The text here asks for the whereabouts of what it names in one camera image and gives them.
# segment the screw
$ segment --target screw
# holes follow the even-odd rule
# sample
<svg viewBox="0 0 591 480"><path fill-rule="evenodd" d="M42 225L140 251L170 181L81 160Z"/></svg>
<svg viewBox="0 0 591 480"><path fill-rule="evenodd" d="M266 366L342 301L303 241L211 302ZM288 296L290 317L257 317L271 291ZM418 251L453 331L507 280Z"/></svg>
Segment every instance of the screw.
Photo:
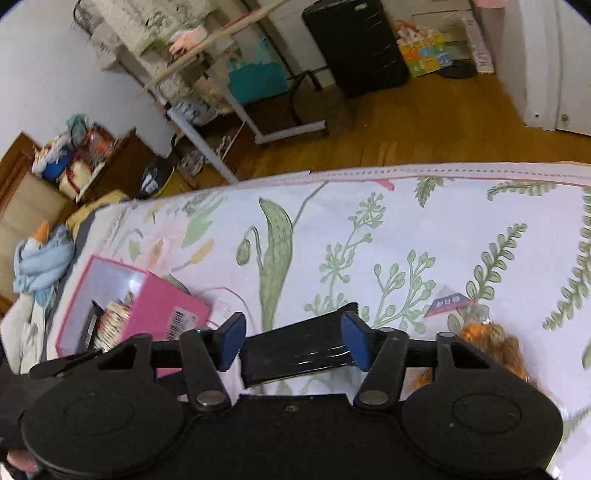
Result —
<svg viewBox="0 0 591 480"><path fill-rule="evenodd" d="M219 390L206 390L197 395L197 401L204 407L215 407L226 401L226 394Z"/></svg>
<svg viewBox="0 0 591 480"><path fill-rule="evenodd" d="M366 405L384 405L388 400L388 395L381 390L366 390L359 394L359 401Z"/></svg>

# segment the black round object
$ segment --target black round object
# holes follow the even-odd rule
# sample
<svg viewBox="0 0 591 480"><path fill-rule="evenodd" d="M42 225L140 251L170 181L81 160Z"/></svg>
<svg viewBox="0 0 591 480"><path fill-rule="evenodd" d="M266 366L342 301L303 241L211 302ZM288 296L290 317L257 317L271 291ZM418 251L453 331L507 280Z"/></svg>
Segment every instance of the black round object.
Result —
<svg viewBox="0 0 591 480"><path fill-rule="evenodd" d="M502 367L446 371L408 398L402 426L439 465L486 478L544 469L562 437L556 406Z"/></svg>
<svg viewBox="0 0 591 480"><path fill-rule="evenodd" d="M455 80L469 79L476 73L476 66L470 60L452 60L449 67L437 71L439 76Z"/></svg>
<svg viewBox="0 0 591 480"><path fill-rule="evenodd" d="M116 478L149 464L183 426L178 401L129 371L84 372L45 393L22 419L28 450L68 478Z"/></svg>

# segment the pink box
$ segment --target pink box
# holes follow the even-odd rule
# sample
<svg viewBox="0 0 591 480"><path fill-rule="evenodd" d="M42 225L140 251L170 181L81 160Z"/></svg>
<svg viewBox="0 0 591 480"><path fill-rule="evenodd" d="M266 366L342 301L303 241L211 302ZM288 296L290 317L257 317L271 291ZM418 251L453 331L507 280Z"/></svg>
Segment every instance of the pink box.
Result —
<svg viewBox="0 0 591 480"><path fill-rule="evenodd" d="M167 340L173 320L177 327L182 326L183 331L190 330L205 325L211 311L206 303L187 295L153 273L93 255L61 325L56 343L58 355L77 353L80 337L86 335L86 321L92 301L104 309L112 300L123 300L128 291L134 294L135 300L121 340L136 333L149 333L155 341ZM158 376L173 371L159 369Z"/></svg>

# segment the pink cloth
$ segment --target pink cloth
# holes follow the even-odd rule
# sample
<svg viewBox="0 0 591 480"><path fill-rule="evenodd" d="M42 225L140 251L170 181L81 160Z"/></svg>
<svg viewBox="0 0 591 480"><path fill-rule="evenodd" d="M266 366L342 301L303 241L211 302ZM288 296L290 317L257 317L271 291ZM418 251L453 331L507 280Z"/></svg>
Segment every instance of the pink cloth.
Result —
<svg viewBox="0 0 591 480"><path fill-rule="evenodd" d="M505 8L505 0L475 0L480 8Z"/></svg>

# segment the wooden headboard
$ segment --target wooden headboard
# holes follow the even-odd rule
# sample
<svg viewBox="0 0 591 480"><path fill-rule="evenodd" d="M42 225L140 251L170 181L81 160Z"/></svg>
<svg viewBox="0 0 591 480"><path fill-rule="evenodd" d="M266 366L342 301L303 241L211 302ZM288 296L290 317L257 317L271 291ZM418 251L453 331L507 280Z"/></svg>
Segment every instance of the wooden headboard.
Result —
<svg viewBox="0 0 591 480"><path fill-rule="evenodd" d="M30 173L35 142L21 133L0 161L0 314L17 298L12 292L14 249L47 220L65 220L76 205L56 187Z"/></svg>

